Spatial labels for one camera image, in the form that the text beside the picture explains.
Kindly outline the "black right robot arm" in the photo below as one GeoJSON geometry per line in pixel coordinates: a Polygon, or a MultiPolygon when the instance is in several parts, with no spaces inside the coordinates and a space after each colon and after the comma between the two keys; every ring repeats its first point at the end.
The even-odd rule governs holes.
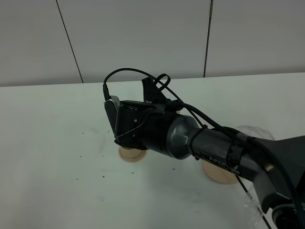
{"type": "Polygon", "coordinates": [[[120,101],[104,88],[115,143],[179,160],[193,156],[251,181],[262,212],[279,229],[305,226],[305,138],[266,140],[217,124],[180,99],[167,99],[150,78],[143,101],[120,101]]]}

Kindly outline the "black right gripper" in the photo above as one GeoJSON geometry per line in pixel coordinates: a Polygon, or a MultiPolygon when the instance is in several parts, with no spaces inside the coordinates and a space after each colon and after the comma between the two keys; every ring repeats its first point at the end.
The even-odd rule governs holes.
{"type": "Polygon", "coordinates": [[[166,149],[167,124],[163,120],[165,106],[170,101],[162,93],[170,83],[158,88],[160,79],[142,79],[143,100],[121,101],[114,130],[115,143],[136,149],[166,149]]]}

